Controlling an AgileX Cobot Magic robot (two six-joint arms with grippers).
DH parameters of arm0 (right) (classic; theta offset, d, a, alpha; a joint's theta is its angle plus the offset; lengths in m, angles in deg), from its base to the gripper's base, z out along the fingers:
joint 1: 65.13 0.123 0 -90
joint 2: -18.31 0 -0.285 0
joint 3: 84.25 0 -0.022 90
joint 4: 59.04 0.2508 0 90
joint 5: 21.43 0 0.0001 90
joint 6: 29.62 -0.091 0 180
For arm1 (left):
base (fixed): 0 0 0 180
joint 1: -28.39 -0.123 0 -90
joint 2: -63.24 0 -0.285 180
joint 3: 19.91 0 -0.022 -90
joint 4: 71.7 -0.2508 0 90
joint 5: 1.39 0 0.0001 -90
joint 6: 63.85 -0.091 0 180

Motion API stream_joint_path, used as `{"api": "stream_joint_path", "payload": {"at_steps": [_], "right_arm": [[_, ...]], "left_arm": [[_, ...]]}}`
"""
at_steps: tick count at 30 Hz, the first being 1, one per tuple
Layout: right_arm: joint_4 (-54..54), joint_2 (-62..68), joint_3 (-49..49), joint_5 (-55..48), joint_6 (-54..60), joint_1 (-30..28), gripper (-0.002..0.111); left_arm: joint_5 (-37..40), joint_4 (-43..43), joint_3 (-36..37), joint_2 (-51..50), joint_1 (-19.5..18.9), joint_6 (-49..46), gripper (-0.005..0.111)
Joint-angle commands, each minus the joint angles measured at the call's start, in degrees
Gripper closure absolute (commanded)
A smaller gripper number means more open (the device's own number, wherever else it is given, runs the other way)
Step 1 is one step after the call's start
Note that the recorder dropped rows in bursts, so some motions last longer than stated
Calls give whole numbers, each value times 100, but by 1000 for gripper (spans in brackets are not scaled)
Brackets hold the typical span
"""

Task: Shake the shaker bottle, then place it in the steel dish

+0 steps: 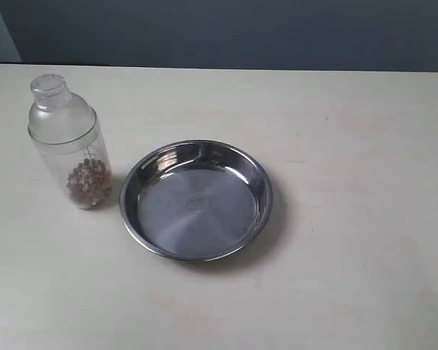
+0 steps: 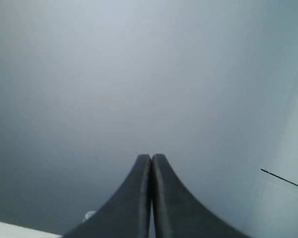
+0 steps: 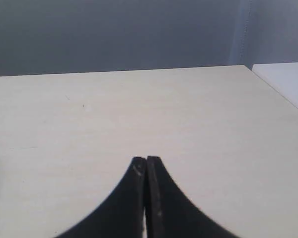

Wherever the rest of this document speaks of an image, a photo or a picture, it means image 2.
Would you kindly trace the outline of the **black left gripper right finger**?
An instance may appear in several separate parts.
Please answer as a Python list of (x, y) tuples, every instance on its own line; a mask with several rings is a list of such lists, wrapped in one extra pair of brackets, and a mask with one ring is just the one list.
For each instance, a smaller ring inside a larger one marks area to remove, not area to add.
[(155, 154), (152, 158), (151, 182), (157, 238), (247, 237), (199, 202), (163, 154)]

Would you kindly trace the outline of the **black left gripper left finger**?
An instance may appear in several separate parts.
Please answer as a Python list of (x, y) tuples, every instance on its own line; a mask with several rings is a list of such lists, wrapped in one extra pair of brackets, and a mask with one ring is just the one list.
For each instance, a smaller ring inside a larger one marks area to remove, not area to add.
[(137, 156), (130, 173), (107, 202), (65, 238), (147, 238), (151, 206), (151, 158)]

